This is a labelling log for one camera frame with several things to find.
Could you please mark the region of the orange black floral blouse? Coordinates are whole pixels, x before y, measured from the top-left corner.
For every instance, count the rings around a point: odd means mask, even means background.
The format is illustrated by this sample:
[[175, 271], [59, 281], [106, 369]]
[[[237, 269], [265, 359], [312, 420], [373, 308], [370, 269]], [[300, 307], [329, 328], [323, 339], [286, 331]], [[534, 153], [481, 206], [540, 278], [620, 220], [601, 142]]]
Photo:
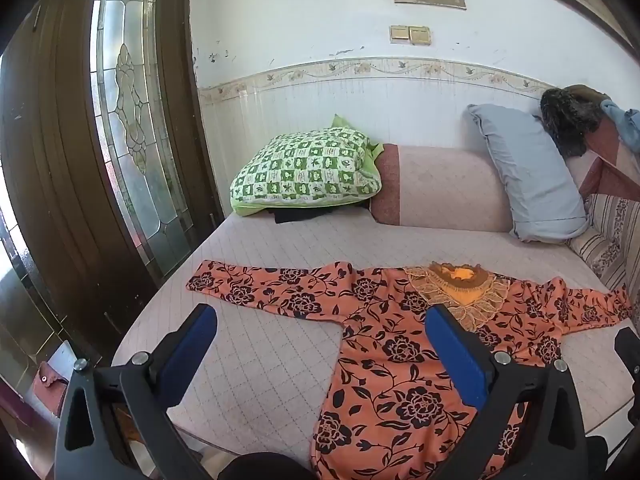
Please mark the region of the orange black floral blouse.
[[539, 284], [449, 263], [302, 270], [207, 260], [188, 289], [341, 326], [310, 449], [321, 479], [425, 479], [469, 429], [475, 410], [462, 402], [424, 330], [431, 307], [446, 307], [488, 349], [533, 366], [559, 359], [565, 335], [631, 315], [623, 288], [571, 288], [560, 278]]

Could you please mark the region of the gold wall switch plate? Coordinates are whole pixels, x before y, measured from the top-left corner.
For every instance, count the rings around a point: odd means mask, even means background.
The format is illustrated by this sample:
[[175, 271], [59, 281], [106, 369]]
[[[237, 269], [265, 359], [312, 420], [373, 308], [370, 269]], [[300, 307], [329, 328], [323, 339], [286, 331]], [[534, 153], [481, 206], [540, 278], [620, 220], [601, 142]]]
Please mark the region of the gold wall switch plate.
[[390, 26], [390, 42], [392, 44], [412, 44], [413, 46], [430, 46], [432, 44], [431, 29], [426, 26]]

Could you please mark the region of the red bag on floor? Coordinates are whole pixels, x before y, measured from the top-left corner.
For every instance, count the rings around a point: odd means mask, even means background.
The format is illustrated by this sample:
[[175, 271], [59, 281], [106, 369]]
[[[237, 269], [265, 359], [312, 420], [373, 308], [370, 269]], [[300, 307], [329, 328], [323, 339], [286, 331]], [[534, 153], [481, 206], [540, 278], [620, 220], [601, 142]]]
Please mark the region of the red bag on floor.
[[58, 417], [62, 413], [68, 381], [50, 367], [48, 362], [41, 362], [37, 368], [32, 390], [36, 398], [47, 410]]

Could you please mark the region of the wooden door with stained glass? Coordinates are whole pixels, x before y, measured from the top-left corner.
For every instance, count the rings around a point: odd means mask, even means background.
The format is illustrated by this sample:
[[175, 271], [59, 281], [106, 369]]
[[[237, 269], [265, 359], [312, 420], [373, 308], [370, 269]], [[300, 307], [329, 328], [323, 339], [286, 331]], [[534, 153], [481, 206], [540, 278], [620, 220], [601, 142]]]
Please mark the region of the wooden door with stained glass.
[[109, 360], [222, 219], [188, 0], [1, 0], [1, 163], [20, 271]]

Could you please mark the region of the light blue pillow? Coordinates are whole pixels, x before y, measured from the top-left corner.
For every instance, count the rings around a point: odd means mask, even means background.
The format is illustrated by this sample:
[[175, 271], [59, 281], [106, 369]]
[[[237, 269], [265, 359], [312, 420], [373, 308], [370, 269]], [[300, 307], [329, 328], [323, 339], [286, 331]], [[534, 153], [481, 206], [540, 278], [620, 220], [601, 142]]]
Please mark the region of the light blue pillow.
[[584, 201], [551, 136], [533, 114], [495, 104], [466, 108], [508, 196], [511, 234], [561, 244], [588, 229]]

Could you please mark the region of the green white patterned pillow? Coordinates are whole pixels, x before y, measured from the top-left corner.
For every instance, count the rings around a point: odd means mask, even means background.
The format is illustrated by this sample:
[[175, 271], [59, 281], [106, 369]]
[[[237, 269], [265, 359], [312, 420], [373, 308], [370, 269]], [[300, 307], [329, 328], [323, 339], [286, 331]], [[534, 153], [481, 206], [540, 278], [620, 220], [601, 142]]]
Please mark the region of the green white patterned pillow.
[[232, 180], [232, 210], [246, 217], [265, 209], [361, 203], [382, 191], [376, 160], [383, 152], [340, 116], [328, 128], [279, 134]]

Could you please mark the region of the blue denim garment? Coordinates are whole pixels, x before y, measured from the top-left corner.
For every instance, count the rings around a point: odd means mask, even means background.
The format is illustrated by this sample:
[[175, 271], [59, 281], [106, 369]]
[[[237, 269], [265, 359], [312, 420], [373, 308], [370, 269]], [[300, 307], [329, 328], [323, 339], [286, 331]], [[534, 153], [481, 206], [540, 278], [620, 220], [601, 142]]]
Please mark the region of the blue denim garment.
[[614, 122], [618, 136], [629, 151], [640, 154], [640, 112], [634, 108], [622, 110], [613, 101], [605, 99], [600, 104], [602, 112]]

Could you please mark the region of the black folded cloth under pillow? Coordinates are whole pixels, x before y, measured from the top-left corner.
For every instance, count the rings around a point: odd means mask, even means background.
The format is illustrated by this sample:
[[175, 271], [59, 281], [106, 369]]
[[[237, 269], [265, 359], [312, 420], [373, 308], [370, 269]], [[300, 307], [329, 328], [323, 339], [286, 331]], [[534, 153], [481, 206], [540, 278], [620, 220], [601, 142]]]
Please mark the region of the black folded cloth under pillow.
[[[369, 209], [370, 200], [363, 200], [362, 202], [350, 204], [349, 206]], [[268, 212], [273, 215], [273, 219], [277, 224], [281, 224], [311, 220], [339, 209], [348, 208], [349, 206], [329, 206], [320, 208], [269, 208]]]

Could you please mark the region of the pink quilted bolster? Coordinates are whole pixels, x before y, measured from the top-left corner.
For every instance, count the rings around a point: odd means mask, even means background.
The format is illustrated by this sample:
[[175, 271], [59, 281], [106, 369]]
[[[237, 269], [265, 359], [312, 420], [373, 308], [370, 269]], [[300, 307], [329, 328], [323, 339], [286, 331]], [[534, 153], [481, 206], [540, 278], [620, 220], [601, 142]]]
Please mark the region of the pink quilted bolster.
[[382, 190], [370, 199], [389, 226], [510, 232], [508, 196], [486, 153], [387, 143], [375, 161]]

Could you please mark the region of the striped floral cushion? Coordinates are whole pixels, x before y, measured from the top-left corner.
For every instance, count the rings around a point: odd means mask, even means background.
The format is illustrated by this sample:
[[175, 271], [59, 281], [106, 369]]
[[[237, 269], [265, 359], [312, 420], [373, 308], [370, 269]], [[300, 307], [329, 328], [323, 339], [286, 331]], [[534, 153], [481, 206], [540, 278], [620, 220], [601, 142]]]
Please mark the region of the striped floral cushion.
[[635, 200], [592, 194], [586, 199], [588, 228], [567, 243], [606, 288], [626, 287], [630, 318], [636, 330], [639, 329], [639, 208]]

